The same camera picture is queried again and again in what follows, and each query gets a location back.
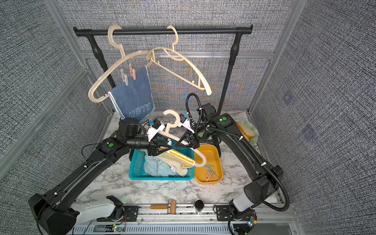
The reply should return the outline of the light blue terry towel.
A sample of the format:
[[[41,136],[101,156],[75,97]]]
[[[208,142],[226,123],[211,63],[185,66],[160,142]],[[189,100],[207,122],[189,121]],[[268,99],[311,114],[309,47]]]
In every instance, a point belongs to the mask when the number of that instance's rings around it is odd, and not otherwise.
[[[176,175],[176,172],[164,161],[148,155],[145,155],[144,159],[144,171],[152,177],[170,177]]]

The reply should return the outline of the yellow striped towel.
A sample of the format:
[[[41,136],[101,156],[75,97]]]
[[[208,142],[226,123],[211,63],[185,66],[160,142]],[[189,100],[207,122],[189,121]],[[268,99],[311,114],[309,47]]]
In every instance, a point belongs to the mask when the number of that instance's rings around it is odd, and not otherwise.
[[[157,159],[167,163],[170,169],[176,173],[179,177],[182,178],[192,178],[194,165],[186,164],[183,162],[181,157],[178,157],[176,153],[179,153],[180,156],[185,156],[190,159],[191,162],[194,162],[194,153],[189,148],[181,148],[178,150],[172,149],[170,153],[164,152],[158,156]]]

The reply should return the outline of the mint green clothespin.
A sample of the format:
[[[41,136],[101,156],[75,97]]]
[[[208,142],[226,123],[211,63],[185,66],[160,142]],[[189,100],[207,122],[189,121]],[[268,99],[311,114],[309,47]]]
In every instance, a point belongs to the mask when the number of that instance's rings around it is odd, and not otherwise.
[[[213,166],[211,166],[211,165],[204,165],[204,167],[205,167],[207,170],[213,172]]]

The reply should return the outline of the pink clothespin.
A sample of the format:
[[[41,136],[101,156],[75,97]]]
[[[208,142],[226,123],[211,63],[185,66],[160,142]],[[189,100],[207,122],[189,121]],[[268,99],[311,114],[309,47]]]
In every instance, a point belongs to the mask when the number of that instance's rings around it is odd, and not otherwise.
[[[217,177],[217,178],[218,178],[218,176],[217,176],[214,172],[211,172],[211,171],[208,170],[208,173],[211,173],[211,178],[210,178],[210,179],[212,179],[212,178],[214,178],[214,177]]]

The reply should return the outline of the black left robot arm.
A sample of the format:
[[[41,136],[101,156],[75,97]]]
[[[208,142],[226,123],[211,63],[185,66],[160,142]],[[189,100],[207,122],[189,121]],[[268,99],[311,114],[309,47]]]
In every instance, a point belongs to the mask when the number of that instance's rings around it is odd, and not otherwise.
[[[105,203],[88,211],[74,209],[72,205],[103,171],[134,149],[146,150],[149,156],[158,156],[172,147],[168,144],[168,139],[159,133],[149,139],[146,129],[137,119],[121,119],[118,130],[96,144],[85,163],[53,189],[45,194],[36,193],[29,199],[39,233],[65,235],[85,216],[88,216],[89,220],[100,218],[122,221],[126,216],[123,203],[114,196],[108,196]]]

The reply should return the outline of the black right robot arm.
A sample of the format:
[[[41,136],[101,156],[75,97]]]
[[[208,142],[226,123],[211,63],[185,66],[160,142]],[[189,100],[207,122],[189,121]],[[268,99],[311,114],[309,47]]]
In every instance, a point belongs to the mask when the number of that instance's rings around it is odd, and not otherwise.
[[[217,136],[224,142],[240,160],[247,171],[251,183],[243,187],[243,192],[230,202],[233,214],[243,212],[264,204],[269,208],[283,212],[290,206],[290,200],[285,186],[282,184],[284,171],[279,165],[271,165],[246,140],[235,120],[227,113],[218,114],[211,104],[199,105],[198,128],[195,132],[203,141],[208,137]],[[281,189],[285,205],[273,206],[266,199]]]

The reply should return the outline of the white right arm base mount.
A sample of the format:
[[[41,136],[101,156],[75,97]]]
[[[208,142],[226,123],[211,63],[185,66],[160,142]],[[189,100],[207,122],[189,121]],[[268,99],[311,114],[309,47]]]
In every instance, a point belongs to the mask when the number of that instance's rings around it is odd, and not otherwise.
[[[254,207],[256,207],[255,203],[248,198],[245,192],[240,193],[229,202],[229,211],[232,216]]]

